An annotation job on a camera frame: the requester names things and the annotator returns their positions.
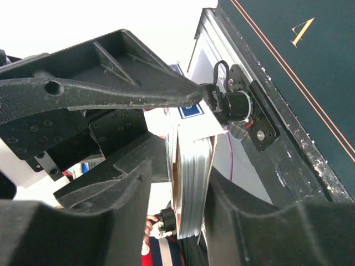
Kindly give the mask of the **blue playing card deck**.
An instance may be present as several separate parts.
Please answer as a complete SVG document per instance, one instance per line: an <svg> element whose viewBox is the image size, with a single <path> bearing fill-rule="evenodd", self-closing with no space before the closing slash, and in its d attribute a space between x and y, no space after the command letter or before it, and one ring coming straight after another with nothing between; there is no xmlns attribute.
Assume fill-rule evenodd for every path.
<svg viewBox="0 0 355 266"><path fill-rule="evenodd" d="M171 207L179 239L201 232L217 137L226 132L212 112L220 95L219 66L229 68L223 60L215 64L213 82L200 86L203 99L199 103L163 108Z"/></svg>

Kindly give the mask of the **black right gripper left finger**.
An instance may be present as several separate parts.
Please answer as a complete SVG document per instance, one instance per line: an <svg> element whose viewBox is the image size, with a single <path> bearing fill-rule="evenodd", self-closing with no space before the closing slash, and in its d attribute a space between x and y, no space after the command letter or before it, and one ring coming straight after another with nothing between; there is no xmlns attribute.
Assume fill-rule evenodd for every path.
<svg viewBox="0 0 355 266"><path fill-rule="evenodd" d="M140 265L151 178L145 160L73 209L2 200L1 264Z"/></svg>

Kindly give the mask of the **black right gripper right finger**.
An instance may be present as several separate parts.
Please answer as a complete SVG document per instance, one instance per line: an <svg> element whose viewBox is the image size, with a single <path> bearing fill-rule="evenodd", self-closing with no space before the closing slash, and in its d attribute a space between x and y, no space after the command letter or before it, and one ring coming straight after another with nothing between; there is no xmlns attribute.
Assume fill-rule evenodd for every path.
<svg viewBox="0 0 355 266"><path fill-rule="evenodd" d="M210 265L353 265L354 205L273 206L211 171L205 209Z"/></svg>

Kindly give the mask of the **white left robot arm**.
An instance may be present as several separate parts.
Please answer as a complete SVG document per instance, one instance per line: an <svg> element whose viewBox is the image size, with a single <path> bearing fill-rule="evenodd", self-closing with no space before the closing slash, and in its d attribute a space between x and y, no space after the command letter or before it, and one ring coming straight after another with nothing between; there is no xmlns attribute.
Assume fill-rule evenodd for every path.
<svg viewBox="0 0 355 266"><path fill-rule="evenodd" d="M109 158L147 131L143 111L198 103L199 87L121 29L54 53L1 55L1 171L12 192Z"/></svg>

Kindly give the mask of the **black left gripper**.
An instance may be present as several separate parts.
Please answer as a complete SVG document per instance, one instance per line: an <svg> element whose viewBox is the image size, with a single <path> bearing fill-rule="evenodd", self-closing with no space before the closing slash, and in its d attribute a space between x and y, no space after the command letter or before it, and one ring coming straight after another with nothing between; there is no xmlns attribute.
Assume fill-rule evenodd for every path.
<svg viewBox="0 0 355 266"><path fill-rule="evenodd" d="M1 67L1 139L53 180L91 155L107 158L54 193L68 208L122 185L144 160L151 161L153 183L167 182L165 140L146 132L140 109L186 107L201 98L197 84L121 29Z"/></svg>

